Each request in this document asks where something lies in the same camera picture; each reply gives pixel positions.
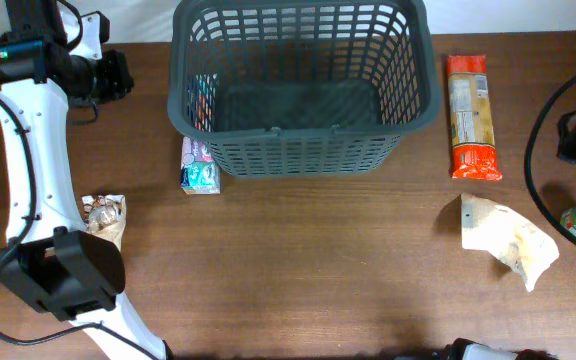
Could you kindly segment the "small brown snack bag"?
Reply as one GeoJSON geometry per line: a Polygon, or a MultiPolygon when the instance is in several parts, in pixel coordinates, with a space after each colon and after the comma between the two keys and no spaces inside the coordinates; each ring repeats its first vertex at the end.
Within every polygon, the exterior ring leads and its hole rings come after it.
{"type": "Polygon", "coordinates": [[[124,195],[86,195],[82,197],[83,221],[87,232],[112,242],[118,250],[127,223],[127,205],[124,195]]]}

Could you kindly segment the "beige crumpled paper bag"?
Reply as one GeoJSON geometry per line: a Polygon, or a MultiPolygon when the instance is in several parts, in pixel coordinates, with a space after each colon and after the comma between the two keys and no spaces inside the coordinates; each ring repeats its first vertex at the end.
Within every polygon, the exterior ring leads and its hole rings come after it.
{"type": "Polygon", "coordinates": [[[554,239],[505,205],[469,193],[462,193],[460,201],[462,248],[488,252],[532,292],[560,256],[554,239]]]}

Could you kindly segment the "red orange pasta packet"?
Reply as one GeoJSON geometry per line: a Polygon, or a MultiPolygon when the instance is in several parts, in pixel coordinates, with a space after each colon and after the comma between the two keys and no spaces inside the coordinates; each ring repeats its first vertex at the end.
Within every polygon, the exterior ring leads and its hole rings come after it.
{"type": "Polygon", "coordinates": [[[452,177],[500,181],[485,55],[446,60],[452,177]]]}

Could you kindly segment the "multicolour tissue pack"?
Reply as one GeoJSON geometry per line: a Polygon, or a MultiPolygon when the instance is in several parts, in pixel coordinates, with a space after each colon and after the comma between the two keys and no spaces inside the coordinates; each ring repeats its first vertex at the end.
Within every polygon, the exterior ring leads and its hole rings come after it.
{"type": "MultiPolygon", "coordinates": [[[[212,130],[212,105],[217,85],[216,74],[190,78],[187,115],[198,130],[212,130]]],[[[221,193],[220,170],[205,142],[183,138],[180,187],[187,195],[221,193]]]]}

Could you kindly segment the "grey plastic shopping basket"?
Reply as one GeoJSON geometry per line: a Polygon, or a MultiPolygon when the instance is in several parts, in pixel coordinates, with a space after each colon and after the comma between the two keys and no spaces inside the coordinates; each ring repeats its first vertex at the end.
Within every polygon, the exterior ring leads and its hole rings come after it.
{"type": "Polygon", "coordinates": [[[421,0],[184,0],[172,125],[241,178],[365,173],[441,107],[421,0]]]}

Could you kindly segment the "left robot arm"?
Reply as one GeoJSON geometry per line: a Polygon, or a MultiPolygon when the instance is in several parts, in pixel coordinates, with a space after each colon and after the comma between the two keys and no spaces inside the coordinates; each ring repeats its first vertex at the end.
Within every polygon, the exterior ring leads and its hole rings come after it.
{"type": "Polygon", "coordinates": [[[109,20],[58,0],[7,0],[0,37],[0,124],[10,210],[0,284],[34,311],[86,333],[111,359],[168,359],[126,292],[118,247],[77,208],[66,130],[71,108],[97,109],[134,85],[125,56],[103,51],[109,20]]]}

